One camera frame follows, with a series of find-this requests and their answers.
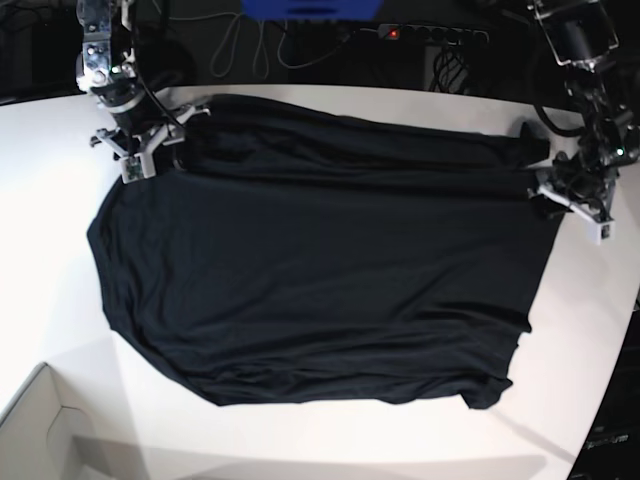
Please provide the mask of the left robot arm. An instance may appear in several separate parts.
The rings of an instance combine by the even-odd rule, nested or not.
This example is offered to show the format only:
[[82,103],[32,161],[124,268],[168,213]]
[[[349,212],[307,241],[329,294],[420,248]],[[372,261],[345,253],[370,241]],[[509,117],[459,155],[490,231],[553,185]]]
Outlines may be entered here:
[[562,128],[536,105],[542,123],[576,139],[577,151],[559,152],[538,169],[532,194],[580,216],[598,239],[606,239],[613,232],[619,171],[639,160],[638,76],[615,54],[620,41],[602,2],[530,1],[527,8],[539,40],[566,73],[566,93],[583,119],[580,127]]

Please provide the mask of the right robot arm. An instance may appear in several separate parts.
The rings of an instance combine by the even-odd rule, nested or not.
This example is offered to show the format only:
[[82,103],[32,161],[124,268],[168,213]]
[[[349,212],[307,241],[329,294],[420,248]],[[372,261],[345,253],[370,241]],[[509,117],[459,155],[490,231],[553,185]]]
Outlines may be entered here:
[[194,79],[196,73],[191,55],[167,38],[171,3],[159,3],[159,20],[152,25],[138,19],[138,6],[137,1],[76,5],[83,30],[77,86],[94,97],[116,124],[112,130],[96,131],[89,144],[109,146],[118,159],[152,153],[155,134],[166,136],[162,143],[203,142],[186,126],[188,107],[169,107],[158,96]]

